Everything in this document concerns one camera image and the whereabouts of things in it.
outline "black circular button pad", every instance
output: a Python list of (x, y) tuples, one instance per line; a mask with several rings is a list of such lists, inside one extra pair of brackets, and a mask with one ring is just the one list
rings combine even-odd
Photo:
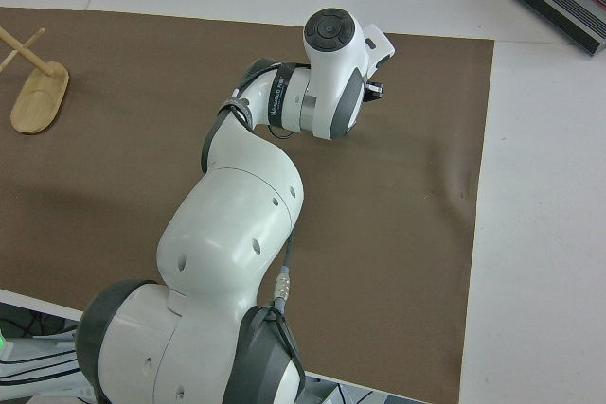
[(344, 9), (323, 9), (305, 25), (305, 40), (316, 51), (333, 52), (353, 38), (355, 24)]

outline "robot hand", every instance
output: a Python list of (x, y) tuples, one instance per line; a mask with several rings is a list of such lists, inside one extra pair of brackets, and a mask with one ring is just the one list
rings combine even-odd
[(311, 65), (258, 61), (221, 108), (205, 176), (158, 245), (167, 285), (120, 282), (85, 310), (76, 349), (99, 403), (292, 404), (300, 395), (305, 373), (283, 315), (288, 268), (271, 305), (258, 307), (257, 292), (294, 228), (303, 185), (253, 129), (344, 135), (365, 93), (379, 95), (368, 78), (394, 54), (379, 29), (362, 30), (341, 9), (314, 14), (303, 33)]

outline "white robotic arm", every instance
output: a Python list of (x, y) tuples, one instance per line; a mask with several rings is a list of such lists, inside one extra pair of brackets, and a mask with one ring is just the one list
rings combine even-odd
[(286, 326), (288, 268), (276, 300), (257, 307), (267, 268), (291, 234), (303, 185), (288, 156), (252, 133), (258, 124), (336, 139), (355, 124), (368, 78), (394, 53), (375, 26), (341, 9), (305, 26), (311, 65), (261, 60), (205, 140), (204, 178), (158, 245), (166, 286), (117, 283), (80, 321), (81, 371), (99, 402), (292, 404), (304, 372)]

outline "brown table surface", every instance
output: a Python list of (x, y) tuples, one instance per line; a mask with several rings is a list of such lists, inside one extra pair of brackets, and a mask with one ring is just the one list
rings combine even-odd
[[(0, 287), (79, 309), (159, 279), (157, 241), (246, 66), (307, 61), (291, 26), (43, 9), (0, 9), (0, 26), (22, 42), (45, 27), (32, 49), (71, 76), (55, 123), (26, 136), (9, 115), (31, 68), (0, 74)], [(455, 403), (492, 42), (389, 38), (385, 96), (348, 136), (279, 142), (306, 194), (287, 315), (307, 370)]]

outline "black strap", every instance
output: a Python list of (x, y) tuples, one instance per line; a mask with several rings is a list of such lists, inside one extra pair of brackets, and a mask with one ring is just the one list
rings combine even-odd
[(288, 83), (290, 82), (296, 67), (297, 64), (293, 62), (282, 63), (274, 76), (272, 90), (269, 93), (269, 99), (267, 101), (269, 123), (274, 127), (282, 128), (282, 106), (284, 104), (284, 97), (286, 96)]

